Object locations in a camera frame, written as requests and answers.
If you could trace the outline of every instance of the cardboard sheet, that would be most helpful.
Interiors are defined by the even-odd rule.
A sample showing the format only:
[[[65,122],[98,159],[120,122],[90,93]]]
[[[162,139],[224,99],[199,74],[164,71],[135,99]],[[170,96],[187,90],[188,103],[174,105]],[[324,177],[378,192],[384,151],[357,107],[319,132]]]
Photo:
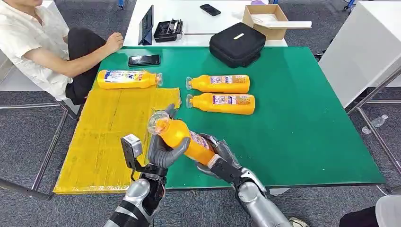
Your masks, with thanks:
[[[180,106],[178,88],[93,89],[61,169],[56,194],[124,192],[131,183],[120,138],[134,134],[147,152],[147,124],[154,110]],[[138,158],[146,163],[146,154]]]

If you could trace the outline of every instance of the cardboard box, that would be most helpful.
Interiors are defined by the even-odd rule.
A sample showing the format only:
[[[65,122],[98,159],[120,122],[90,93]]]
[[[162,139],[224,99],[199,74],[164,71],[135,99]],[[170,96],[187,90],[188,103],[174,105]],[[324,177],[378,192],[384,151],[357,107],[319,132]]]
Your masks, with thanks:
[[[266,40],[282,40],[287,29],[308,29],[311,21],[288,21],[279,5],[245,6],[242,22],[266,36]]]

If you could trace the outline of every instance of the black box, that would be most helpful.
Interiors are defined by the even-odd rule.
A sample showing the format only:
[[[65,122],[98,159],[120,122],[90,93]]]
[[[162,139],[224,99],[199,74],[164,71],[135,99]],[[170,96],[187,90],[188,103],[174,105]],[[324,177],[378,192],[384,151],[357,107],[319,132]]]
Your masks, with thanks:
[[[171,21],[159,22],[153,36],[156,43],[181,39],[183,36],[183,22],[174,19]]]
[[[248,67],[261,56],[265,42],[265,35],[240,22],[213,35],[209,50],[230,68]]]

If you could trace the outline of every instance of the green mat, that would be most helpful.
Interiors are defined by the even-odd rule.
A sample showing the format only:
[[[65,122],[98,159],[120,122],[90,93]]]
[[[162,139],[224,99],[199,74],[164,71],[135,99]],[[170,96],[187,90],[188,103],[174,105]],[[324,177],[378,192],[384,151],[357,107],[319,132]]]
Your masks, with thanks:
[[[179,87],[177,118],[197,133],[225,139],[239,162],[271,187],[378,184],[384,178],[349,120],[310,50],[265,47],[248,68],[231,69],[205,47],[125,48],[102,62],[101,69],[128,70],[128,57],[160,54],[162,87]],[[247,74],[253,115],[209,113],[185,107],[185,78],[202,74]],[[168,189],[220,188],[222,180],[199,173],[181,157],[170,167]]]

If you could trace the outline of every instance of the plastic bottle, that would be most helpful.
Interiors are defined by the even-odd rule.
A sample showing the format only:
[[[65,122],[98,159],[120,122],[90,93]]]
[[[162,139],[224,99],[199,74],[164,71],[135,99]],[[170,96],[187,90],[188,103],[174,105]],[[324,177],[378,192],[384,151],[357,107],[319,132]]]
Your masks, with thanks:
[[[373,121],[372,121],[373,127],[374,127],[375,129],[379,128],[380,126],[382,126],[382,125],[384,124],[384,122],[386,121],[387,118],[388,118],[388,116],[385,115],[385,114],[383,114],[383,116],[373,119]],[[370,133],[372,133],[372,131],[369,129],[369,127],[368,127],[367,125],[365,125],[365,126],[362,128],[362,132],[363,132],[364,134],[370,134]]]
[[[163,84],[161,73],[128,70],[102,70],[97,75],[99,87],[104,89],[147,88]]]
[[[194,88],[203,92],[246,94],[249,91],[249,83],[248,75],[202,75],[193,79],[187,77],[186,87],[188,90]]]
[[[187,95],[186,103],[188,108],[196,107],[209,112],[251,115],[255,110],[255,97],[243,94]]]
[[[206,139],[190,131],[183,121],[170,119],[166,111],[157,111],[151,116],[148,131],[153,135],[161,136],[164,142],[172,148],[177,147],[183,138],[190,137],[191,142],[184,154],[205,166],[215,155],[212,146]]]

